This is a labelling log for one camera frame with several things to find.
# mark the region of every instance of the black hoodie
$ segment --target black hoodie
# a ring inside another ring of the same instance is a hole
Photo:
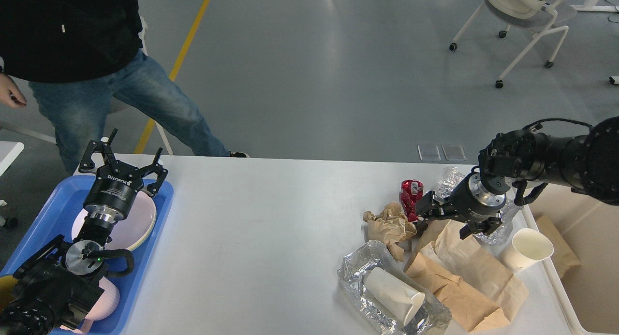
[[[4,72],[53,83],[117,72],[142,46],[137,9],[137,0],[0,0]]]

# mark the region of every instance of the crumpled brown paper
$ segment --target crumpled brown paper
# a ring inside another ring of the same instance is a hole
[[[555,269],[557,269],[559,278],[563,278],[565,273],[572,267],[581,265],[574,251],[570,248],[568,243],[565,242],[559,230],[557,230],[547,216],[541,216],[535,219],[535,222],[537,222],[537,228],[540,232],[548,237],[550,242],[552,242],[552,246],[555,247],[555,252],[552,253],[551,259],[552,263],[555,265]]]
[[[383,242],[394,259],[403,262],[404,249],[398,243],[411,239],[417,230],[406,218],[402,205],[389,203],[377,216],[368,210],[363,213],[363,221],[368,223],[368,239]]]
[[[460,240],[462,226],[451,220],[433,222],[405,273],[451,309],[466,331],[506,326],[529,291],[473,236]]]

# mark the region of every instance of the white desk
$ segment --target white desk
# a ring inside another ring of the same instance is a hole
[[[152,161],[117,157],[138,167]],[[128,335],[375,335],[337,270],[365,242],[365,210],[397,201],[404,179],[433,187],[445,167],[186,156],[162,163],[175,194]],[[543,265],[519,277],[531,294],[513,324],[477,334],[569,334]],[[452,321],[447,334],[466,332]]]
[[[0,141],[0,175],[4,174],[22,150],[24,150],[23,143]]]
[[[585,0],[582,5],[572,5],[578,11],[604,11],[607,13],[616,13],[617,9],[611,5],[597,5],[600,0]]]

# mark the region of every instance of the jeans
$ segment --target jeans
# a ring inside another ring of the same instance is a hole
[[[103,136],[110,99],[116,97],[151,117],[198,156],[230,156],[197,106],[142,51],[116,73],[99,79],[47,84],[30,82],[39,111],[56,128],[64,168],[73,173],[89,141]]]

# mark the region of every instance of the shoe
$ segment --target shoe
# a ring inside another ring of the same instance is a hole
[[[249,156],[248,154],[245,154],[245,152],[230,152],[230,157],[248,157],[251,158],[251,156]]]

